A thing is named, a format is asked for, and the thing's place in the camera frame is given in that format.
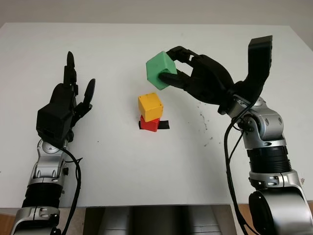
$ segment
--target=black cable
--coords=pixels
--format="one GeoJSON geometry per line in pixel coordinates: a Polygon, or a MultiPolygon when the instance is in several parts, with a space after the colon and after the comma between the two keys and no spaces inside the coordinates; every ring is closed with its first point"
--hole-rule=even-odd
{"type": "Polygon", "coordinates": [[[235,123],[254,105],[254,103],[258,100],[258,98],[259,98],[259,95],[257,96],[257,98],[255,99],[254,102],[250,103],[244,110],[242,110],[236,117],[234,117],[232,119],[232,121],[231,121],[230,125],[228,126],[228,128],[226,129],[225,135],[224,135],[224,153],[225,153],[226,175],[227,175],[228,188],[229,188],[230,196],[231,196],[233,204],[234,204],[234,209],[235,209],[235,213],[236,213],[239,225],[240,225],[240,227],[241,227],[241,229],[245,235],[248,235],[246,228],[245,228],[245,225],[247,224],[247,222],[244,219],[244,217],[241,215],[239,207],[238,207],[236,194],[235,194],[235,188],[234,188],[232,177],[231,177],[230,160],[228,157],[227,142],[228,142],[228,135],[229,135],[230,130],[233,128],[235,123]]]}
{"type": "Polygon", "coordinates": [[[238,140],[237,140],[237,142],[236,142],[236,144],[235,144],[233,150],[231,151],[231,154],[230,154],[230,156],[229,156],[229,163],[230,163],[231,157],[233,156],[233,154],[234,154],[234,152],[235,152],[235,150],[236,150],[236,148],[237,148],[237,146],[238,146],[238,144],[239,144],[241,138],[244,136],[244,133],[245,133],[244,131],[241,132],[240,137],[238,138],[238,140]]]}
{"type": "Polygon", "coordinates": [[[76,161],[79,163],[83,158],[79,158],[79,159],[76,159],[76,161]]]}
{"type": "MultiPolygon", "coordinates": [[[[237,146],[238,146],[238,144],[239,144],[241,138],[244,136],[244,133],[245,133],[244,131],[241,132],[240,137],[238,138],[238,140],[237,140],[237,142],[236,142],[236,144],[235,144],[233,150],[231,151],[231,154],[230,154],[230,156],[229,156],[229,164],[230,164],[231,157],[233,156],[233,154],[234,154],[234,152],[235,152],[235,150],[236,150],[236,148],[237,148],[237,146]]],[[[257,232],[254,231],[253,228],[251,228],[251,227],[248,225],[247,222],[246,222],[245,225],[246,225],[254,234],[259,235],[257,232]]]]}
{"type": "Polygon", "coordinates": [[[239,129],[239,128],[237,128],[237,127],[235,127],[235,126],[233,126],[233,128],[234,128],[235,130],[237,130],[237,131],[240,131],[240,129],[239,129]]]}
{"type": "Polygon", "coordinates": [[[70,158],[72,158],[73,162],[75,163],[75,166],[76,166],[75,175],[76,175],[76,180],[77,180],[76,191],[75,191],[75,194],[74,194],[72,205],[71,205],[70,210],[69,210],[67,223],[66,223],[66,225],[64,227],[64,230],[62,232],[62,235],[65,235],[67,233],[67,230],[68,230],[68,227],[69,227],[69,223],[70,223],[70,221],[71,221],[71,219],[72,219],[72,217],[74,215],[75,209],[76,209],[78,196],[79,196],[79,191],[80,191],[80,186],[81,186],[82,174],[81,174],[79,162],[78,162],[78,160],[76,160],[76,158],[73,156],[73,154],[71,154],[65,148],[63,148],[62,151],[65,152],[67,155],[69,155],[70,158]]]}
{"type": "Polygon", "coordinates": [[[251,228],[247,223],[246,226],[256,235],[259,235],[253,228],[251,228]]]}

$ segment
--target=silver arm segment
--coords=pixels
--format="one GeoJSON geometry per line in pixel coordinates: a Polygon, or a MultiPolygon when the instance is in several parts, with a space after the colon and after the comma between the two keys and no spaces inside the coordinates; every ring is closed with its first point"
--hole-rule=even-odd
{"type": "Polygon", "coordinates": [[[11,235],[61,234],[56,229],[60,217],[59,201],[56,197],[63,191],[64,179],[68,175],[68,168],[65,163],[66,154],[43,140],[39,141],[37,150],[38,160],[29,179],[26,199],[22,208],[16,214],[11,235]],[[41,197],[42,190],[49,190],[49,188],[58,189],[60,192],[56,193],[54,198],[38,200],[41,197]]]}
{"type": "MultiPolygon", "coordinates": [[[[235,117],[247,105],[237,97],[229,115],[235,117]]],[[[245,132],[244,143],[251,166],[249,180],[256,188],[249,197],[254,227],[260,234],[267,235],[313,235],[308,202],[298,174],[287,158],[281,116],[259,98],[238,126],[245,132]]]]}

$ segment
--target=robotic hand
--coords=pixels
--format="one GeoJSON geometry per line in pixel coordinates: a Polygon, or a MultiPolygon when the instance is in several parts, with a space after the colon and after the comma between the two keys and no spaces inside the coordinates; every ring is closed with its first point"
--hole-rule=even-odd
{"type": "Polygon", "coordinates": [[[183,47],[175,47],[167,54],[173,61],[190,65],[193,68],[191,76],[177,70],[177,74],[162,72],[158,77],[202,102],[219,105],[218,112],[232,118],[224,137],[226,172],[237,219],[244,234],[247,234],[245,225],[252,228],[238,208],[230,172],[233,152],[229,157],[227,147],[228,133],[235,123],[242,132],[241,137],[244,137],[250,158],[249,180],[256,189],[249,197],[255,229],[263,235],[312,235],[311,211],[297,172],[291,168],[287,157],[283,120],[260,97],[269,75],[271,49],[272,36],[252,39],[248,47],[247,78],[235,84],[221,64],[183,47]]]}
{"type": "Polygon", "coordinates": [[[76,105],[78,85],[74,67],[73,54],[68,52],[63,83],[55,87],[49,104],[38,111],[36,129],[42,138],[37,145],[39,156],[29,179],[22,208],[16,214],[11,235],[61,234],[56,226],[60,217],[59,199],[65,176],[68,175],[66,155],[69,155],[76,165],[77,188],[62,235],[66,234],[75,212],[81,172],[78,160],[67,150],[67,143],[73,141],[73,126],[92,108],[90,102],[95,79],[89,82],[84,101],[76,105]]]}

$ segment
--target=white table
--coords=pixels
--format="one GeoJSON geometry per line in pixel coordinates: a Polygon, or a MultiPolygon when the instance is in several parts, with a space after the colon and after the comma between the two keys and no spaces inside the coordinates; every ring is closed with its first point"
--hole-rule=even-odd
{"type": "MultiPolygon", "coordinates": [[[[93,109],[70,144],[76,158],[84,157],[78,206],[230,203],[222,143],[230,118],[179,89],[157,91],[145,62],[181,45],[217,60],[238,81],[247,74],[250,39],[266,35],[273,35],[273,62],[262,97],[283,117],[292,167],[312,200],[313,52],[290,27],[7,23],[0,29],[0,208],[22,204],[37,160],[37,111],[62,82],[69,50],[78,101],[96,78],[93,109]],[[150,92],[162,100],[169,130],[139,130],[137,97],[150,92]]],[[[238,135],[232,133],[230,146],[238,135]]],[[[243,143],[231,168],[238,202],[246,203],[254,189],[243,143]]],[[[71,170],[61,206],[71,204],[76,187],[71,170]]]]}

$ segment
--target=stacked cubes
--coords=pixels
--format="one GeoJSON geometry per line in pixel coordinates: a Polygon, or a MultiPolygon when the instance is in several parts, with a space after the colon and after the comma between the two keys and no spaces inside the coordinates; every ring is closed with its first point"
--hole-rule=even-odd
{"type": "Polygon", "coordinates": [[[139,96],[138,106],[141,112],[141,129],[156,132],[163,114],[163,104],[157,94],[150,93],[139,96]]]}

